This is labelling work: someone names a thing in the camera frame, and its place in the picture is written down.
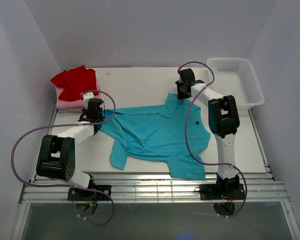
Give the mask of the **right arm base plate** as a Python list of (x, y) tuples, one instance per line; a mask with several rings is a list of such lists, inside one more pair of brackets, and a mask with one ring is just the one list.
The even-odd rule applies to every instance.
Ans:
[(243, 200), (246, 194), (242, 184), (239, 185), (238, 189), (223, 193), (217, 188), (216, 184), (200, 184), (194, 189), (194, 192), (199, 193), (201, 200)]

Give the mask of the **teal t shirt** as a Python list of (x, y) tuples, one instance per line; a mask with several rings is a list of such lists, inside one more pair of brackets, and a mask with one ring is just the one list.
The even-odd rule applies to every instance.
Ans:
[(101, 131), (114, 139), (111, 165), (123, 170), (128, 157), (166, 163), (171, 177), (205, 180), (200, 154), (211, 134), (201, 118), (201, 107), (169, 93), (162, 105), (107, 109), (109, 122)]

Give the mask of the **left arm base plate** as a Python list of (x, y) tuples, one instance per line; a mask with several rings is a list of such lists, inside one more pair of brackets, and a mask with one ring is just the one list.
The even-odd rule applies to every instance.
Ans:
[[(96, 185), (93, 189), (103, 192), (111, 196), (112, 186), (111, 185)], [(74, 187), (71, 187), (67, 195), (68, 201), (108, 201), (109, 198), (102, 193), (88, 190), (80, 190)]]

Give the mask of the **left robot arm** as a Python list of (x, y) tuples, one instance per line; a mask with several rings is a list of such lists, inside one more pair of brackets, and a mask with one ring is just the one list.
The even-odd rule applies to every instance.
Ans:
[(93, 185), (92, 176), (77, 169), (76, 148), (101, 129), (106, 114), (103, 105), (102, 99), (89, 99), (79, 117), (78, 125), (57, 135), (45, 135), (36, 165), (37, 175), (79, 187), (78, 193), (85, 200), (96, 195), (96, 187)]

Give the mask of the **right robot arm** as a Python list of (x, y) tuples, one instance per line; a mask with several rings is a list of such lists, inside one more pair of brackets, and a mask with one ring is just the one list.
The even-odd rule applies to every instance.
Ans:
[(214, 134), (217, 146), (216, 183), (207, 186), (206, 193), (227, 199), (240, 187), (240, 178), (235, 169), (235, 137), (240, 119), (235, 97), (215, 92), (202, 80), (196, 80), (192, 69), (178, 69), (178, 99), (193, 97), (208, 109), (208, 125)]

